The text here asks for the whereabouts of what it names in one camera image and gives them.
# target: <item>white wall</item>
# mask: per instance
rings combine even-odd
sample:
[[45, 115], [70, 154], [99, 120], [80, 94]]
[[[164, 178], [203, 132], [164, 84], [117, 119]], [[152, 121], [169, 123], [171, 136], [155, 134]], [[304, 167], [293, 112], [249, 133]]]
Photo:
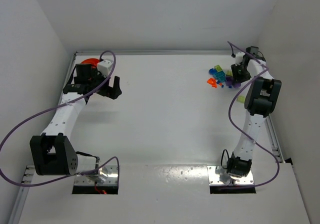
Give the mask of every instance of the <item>white wall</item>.
[[38, 0], [71, 51], [255, 44], [277, 0]]
[[[0, 138], [23, 119], [58, 102], [70, 55], [36, 0], [0, 0]], [[32, 163], [29, 140], [50, 114], [22, 126], [0, 153], [0, 167], [21, 181]], [[7, 223], [18, 187], [0, 178], [0, 223]]]
[[320, 0], [279, 0], [259, 39], [283, 83], [273, 118], [313, 223], [320, 223], [319, 6]]

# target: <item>purple cable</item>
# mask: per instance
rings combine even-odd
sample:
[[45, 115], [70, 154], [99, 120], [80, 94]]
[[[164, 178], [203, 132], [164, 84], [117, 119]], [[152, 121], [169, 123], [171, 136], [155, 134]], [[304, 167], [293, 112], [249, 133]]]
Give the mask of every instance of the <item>purple cable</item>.
[[[90, 92], [86, 93], [85, 95], [83, 95], [83, 96], [81, 96], [81, 97], [78, 97], [78, 98], [76, 98], [76, 99], [74, 99], [74, 100], [69, 101], [68, 103], [74, 103], [74, 102], [76, 102], [76, 101], [78, 101], [78, 100], [80, 100], [80, 99], [83, 99], [83, 98], [85, 98], [85, 97], [88, 97], [88, 96], [94, 94], [96, 91], [98, 91], [98, 90], [110, 79], [110, 77], [111, 77], [111, 75], [113, 74], [113, 72], [114, 72], [114, 70], [115, 70], [115, 67], [116, 67], [116, 58], [115, 58], [116, 55], [114, 54], [114, 52], [112, 52], [112, 51], [110, 51], [110, 50], [107, 50], [107, 51], [104, 51], [104, 52], [100, 55], [100, 58], [99, 58], [99, 59], [102, 59], [102, 56], [103, 56], [103, 54], [105, 54], [105, 53], [111, 53], [112, 56], [113, 56], [113, 59], [114, 59], [114, 61], [113, 61], [113, 67], [112, 67], [109, 75], [106, 77], [105, 80], [103, 80], [103, 81], [101, 82], [101, 84], [99, 84], [99, 85], [98, 85], [97, 87], [95, 87], [93, 90], [91, 90]], [[23, 124], [27, 123], [28, 121], [30, 121], [30, 120], [32, 120], [32, 119], [34, 119], [34, 118], [36, 118], [36, 117], [38, 117], [38, 116], [40, 116], [40, 115], [42, 115], [42, 114], [45, 114], [45, 113], [47, 113], [47, 112], [49, 112], [49, 111], [56, 110], [56, 109], [58, 109], [58, 108], [61, 108], [61, 107], [63, 107], [63, 106], [66, 106], [68, 103], [63, 103], [63, 104], [61, 104], [61, 105], [57, 105], [57, 106], [55, 106], [55, 107], [51, 107], [51, 108], [49, 108], [49, 109], [43, 110], [43, 111], [41, 111], [41, 112], [39, 112], [39, 113], [37, 113], [37, 114], [35, 114], [35, 115], [33, 115], [33, 116], [30, 116], [29, 118], [23, 120], [22, 122], [20, 122], [20, 123], [19, 123], [18, 125], [16, 125], [11, 131], [9, 131], [9, 133], [4, 137], [4, 139], [3, 139], [2, 142], [0, 143], [0, 151], [2, 150], [2, 148], [3, 148], [4, 144], [5, 144], [5, 142], [8, 140], [8, 138], [9, 138], [9, 137], [12, 135], [12, 133], [14, 133], [20, 126], [22, 126]], [[118, 163], [118, 185], [119, 185], [119, 170], [120, 170], [120, 166], [119, 166], [119, 160], [118, 160], [118, 158], [117, 158], [116, 156], [110, 158], [108, 161], [106, 161], [106, 162], [105, 162], [103, 165], [101, 165], [99, 168], [105, 166], [106, 164], [108, 164], [108, 163], [109, 163], [111, 160], [113, 160], [113, 159], [116, 159], [116, 160], [117, 160], [117, 163]], [[96, 169], [91, 170], [91, 171], [86, 171], [86, 172], [83, 172], [83, 173], [81, 173], [81, 174], [91, 173], [91, 172], [94, 172], [94, 171], [98, 170], [99, 168], [96, 168]], [[15, 182], [15, 181], [9, 179], [9, 178], [3, 173], [3, 171], [1, 170], [1, 168], [0, 168], [0, 176], [1, 176], [4, 180], [6, 180], [7, 182], [9, 182], [9, 183], [12, 184], [12, 185], [21, 186], [21, 187], [35, 187], [35, 186], [46, 185], [46, 184], [49, 184], [49, 183], [52, 183], [52, 182], [55, 182], [55, 181], [58, 181], [58, 180], [62, 180], [62, 179], [65, 179], [65, 178], [67, 178], [67, 177], [70, 177], [70, 176], [72, 176], [72, 175], [62, 176], [62, 177], [59, 177], [59, 178], [56, 178], [56, 179], [53, 179], [53, 180], [49, 180], [49, 181], [45, 181], [45, 182], [37, 183], [37, 184], [21, 184], [21, 183]]]
[[[253, 55], [249, 54], [248, 52], [246, 52], [245, 50], [242, 50], [240, 49], [239, 47], [235, 46], [234, 44], [230, 43], [228, 41], [228, 44], [231, 46], [231, 49], [232, 49], [232, 53], [233, 53], [233, 48], [232, 47], [235, 47], [236, 49], [238, 49], [239, 51], [241, 52], [244, 52], [245, 54], [247, 54], [250, 58], [254, 59], [255, 61], [257, 61], [259, 64], [261, 64], [261, 62]], [[234, 105], [234, 102], [236, 101], [237, 97], [240, 95], [240, 93], [245, 90], [246, 87], [248, 87], [253, 81], [256, 80], [256, 78], [258, 78], [259, 76], [263, 75], [265, 72], [267, 72], [269, 70], [269, 68], [264, 65], [264, 64], [261, 64], [262, 67], [264, 67], [264, 70], [261, 71], [259, 74], [257, 74], [256, 76], [254, 76], [248, 83], [246, 83], [240, 90], [238, 93], [236, 93], [235, 97], [232, 99], [231, 103], [230, 103], [230, 106], [229, 106], [229, 111], [228, 111], [228, 117], [229, 117], [229, 121], [231, 122], [231, 124], [238, 130], [240, 131], [242, 134], [244, 134], [246, 137], [248, 137], [250, 140], [252, 141], [255, 141], [251, 136], [249, 136], [247, 133], [245, 133], [243, 130], [241, 130], [235, 123], [234, 121], [232, 120], [231, 118], [231, 109], [232, 109], [232, 106]], [[280, 171], [280, 163], [278, 161], [278, 159], [276, 158], [276, 156], [268, 151], [267, 149], [265, 149], [263, 146], [261, 146], [260, 144], [258, 144], [257, 142], [255, 142], [255, 144], [260, 147], [262, 150], [266, 151], [267, 153], [269, 153], [276, 161], [276, 165], [277, 165], [277, 171], [275, 173], [275, 175], [268, 181], [265, 181], [261, 184], [257, 184], [257, 185], [254, 185], [254, 186], [236, 186], [236, 187], [223, 187], [221, 189], [232, 189], [232, 188], [237, 188], [237, 189], [246, 189], [246, 188], [252, 188], [252, 187], [258, 187], [258, 186], [262, 186], [262, 185], [266, 185], [270, 182], [272, 182], [274, 179], [276, 179], [276, 177], [278, 176], [279, 174], [279, 171]]]

